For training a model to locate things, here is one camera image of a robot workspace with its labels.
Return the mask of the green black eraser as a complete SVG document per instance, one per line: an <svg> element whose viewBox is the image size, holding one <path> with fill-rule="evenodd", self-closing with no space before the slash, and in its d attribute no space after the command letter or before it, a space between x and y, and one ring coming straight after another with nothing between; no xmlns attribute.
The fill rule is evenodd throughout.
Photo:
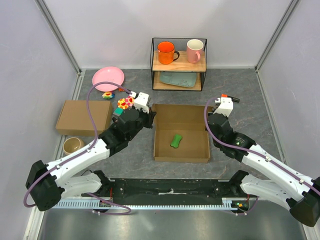
<svg viewBox="0 0 320 240"><path fill-rule="evenodd" d="M172 147L172 148L178 148L179 147L179 145L180 145L180 142L181 142L181 140L182 140L182 136L180 135L180 134L175 134L174 136L173 136L173 139L172 139L172 141L171 141L171 143L170 143L170 146Z"/></svg>

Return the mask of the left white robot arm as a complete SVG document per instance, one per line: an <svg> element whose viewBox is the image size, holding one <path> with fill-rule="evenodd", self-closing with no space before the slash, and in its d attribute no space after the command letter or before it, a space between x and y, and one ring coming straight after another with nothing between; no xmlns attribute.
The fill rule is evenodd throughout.
<svg viewBox="0 0 320 240"><path fill-rule="evenodd" d="M54 207L63 197L91 193L106 196L110 185L103 175L92 173L88 178L74 175L122 151L140 130L153 127L155 116L156 112L151 109L143 112L128 108L83 148L47 164L42 160L36 161L26 180L26 195L31 196L34 206L42 212Z"/></svg>

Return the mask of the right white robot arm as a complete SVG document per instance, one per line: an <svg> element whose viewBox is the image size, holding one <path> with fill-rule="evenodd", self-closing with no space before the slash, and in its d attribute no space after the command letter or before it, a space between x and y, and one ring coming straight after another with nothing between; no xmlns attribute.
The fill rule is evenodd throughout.
<svg viewBox="0 0 320 240"><path fill-rule="evenodd" d="M235 159L266 176L261 180L238 171L229 184L235 197L244 193L262 197L287 209L300 223L314 227L320 218L320 179L313 179L290 168L268 154L245 134L232 129L227 116L221 113L204 114L206 130L214 146L227 157Z"/></svg>

